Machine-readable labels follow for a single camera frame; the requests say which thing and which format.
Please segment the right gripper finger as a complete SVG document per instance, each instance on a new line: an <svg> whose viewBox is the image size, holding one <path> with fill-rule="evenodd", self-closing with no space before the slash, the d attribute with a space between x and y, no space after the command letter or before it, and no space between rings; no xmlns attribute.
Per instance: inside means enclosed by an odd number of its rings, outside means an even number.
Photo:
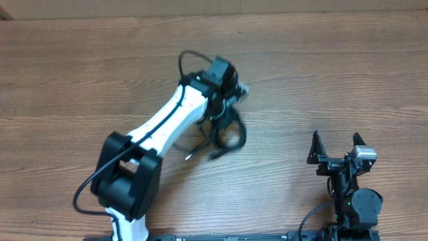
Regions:
<svg viewBox="0 0 428 241"><path fill-rule="evenodd" d="M355 133L352 136L353 145L366 145L366 143L363 141L362 137L359 135L359 133Z"/></svg>
<svg viewBox="0 0 428 241"><path fill-rule="evenodd" d="M312 135L312 144L307 158L307 164L319 164L322 159L327 158L326 150L318 131Z"/></svg>

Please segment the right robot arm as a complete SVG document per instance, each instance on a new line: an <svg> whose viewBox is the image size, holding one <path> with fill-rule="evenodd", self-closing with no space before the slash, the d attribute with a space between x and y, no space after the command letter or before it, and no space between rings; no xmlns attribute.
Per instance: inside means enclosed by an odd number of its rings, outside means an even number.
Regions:
<svg viewBox="0 0 428 241"><path fill-rule="evenodd" d="M318 131L312 135L307 163L317 165L316 174L327 176L329 202L314 208L302 220L298 239L303 240L303 226L319 210L334 206L335 221L325 224L312 240L379 240L372 228L378 224L383 204L382 195L367 188L360 188L357 177L368 173L377 160L377 152L362 137L353 134L353 148L341 158L329 157Z"/></svg>

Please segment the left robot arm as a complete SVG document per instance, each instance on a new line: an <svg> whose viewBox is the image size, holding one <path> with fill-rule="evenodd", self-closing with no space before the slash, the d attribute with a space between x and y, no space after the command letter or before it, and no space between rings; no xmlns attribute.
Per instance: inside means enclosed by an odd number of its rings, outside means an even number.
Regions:
<svg viewBox="0 0 428 241"><path fill-rule="evenodd" d="M207 70L181 74L174 95L146 123L107 137L90 186L112 221L107 240L148 240L145 215L158 193L163 158L190 125L211 124L190 155L214 144L210 158L216 159L244 146L246 127L233 105L247 93L235 67L217 57Z"/></svg>

